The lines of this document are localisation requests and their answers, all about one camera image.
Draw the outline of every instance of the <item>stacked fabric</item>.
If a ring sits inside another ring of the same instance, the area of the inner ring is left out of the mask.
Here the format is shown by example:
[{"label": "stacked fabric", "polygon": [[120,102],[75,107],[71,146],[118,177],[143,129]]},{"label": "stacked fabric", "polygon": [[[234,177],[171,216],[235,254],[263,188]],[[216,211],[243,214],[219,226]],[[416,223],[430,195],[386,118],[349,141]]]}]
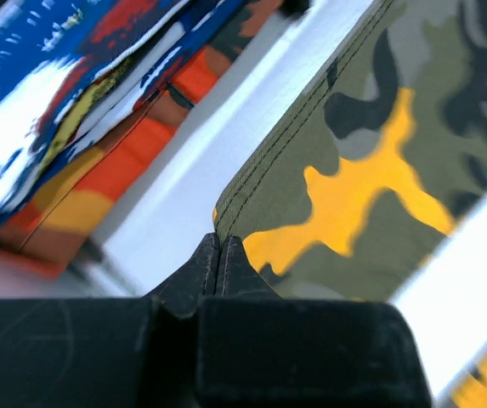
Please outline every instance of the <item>stacked fabric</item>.
[{"label": "stacked fabric", "polygon": [[279,3],[6,2],[0,244],[65,266]]}]

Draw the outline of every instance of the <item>pile of clothing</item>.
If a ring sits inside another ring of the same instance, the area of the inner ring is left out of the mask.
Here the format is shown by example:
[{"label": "pile of clothing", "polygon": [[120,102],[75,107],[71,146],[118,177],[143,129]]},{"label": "pile of clothing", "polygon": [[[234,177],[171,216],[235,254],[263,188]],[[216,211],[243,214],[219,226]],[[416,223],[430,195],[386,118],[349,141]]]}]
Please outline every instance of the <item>pile of clothing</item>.
[{"label": "pile of clothing", "polygon": [[280,3],[8,0],[0,247],[61,271]]}]

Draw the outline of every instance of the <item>olive green fabric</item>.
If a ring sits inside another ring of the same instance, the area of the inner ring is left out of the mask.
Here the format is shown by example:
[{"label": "olive green fabric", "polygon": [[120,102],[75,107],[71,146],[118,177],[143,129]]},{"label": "olive green fabric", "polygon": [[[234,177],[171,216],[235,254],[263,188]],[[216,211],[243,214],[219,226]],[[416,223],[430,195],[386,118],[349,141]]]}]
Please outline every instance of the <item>olive green fabric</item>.
[{"label": "olive green fabric", "polygon": [[226,188],[286,297],[385,300],[487,192],[487,0],[375,1]]}]

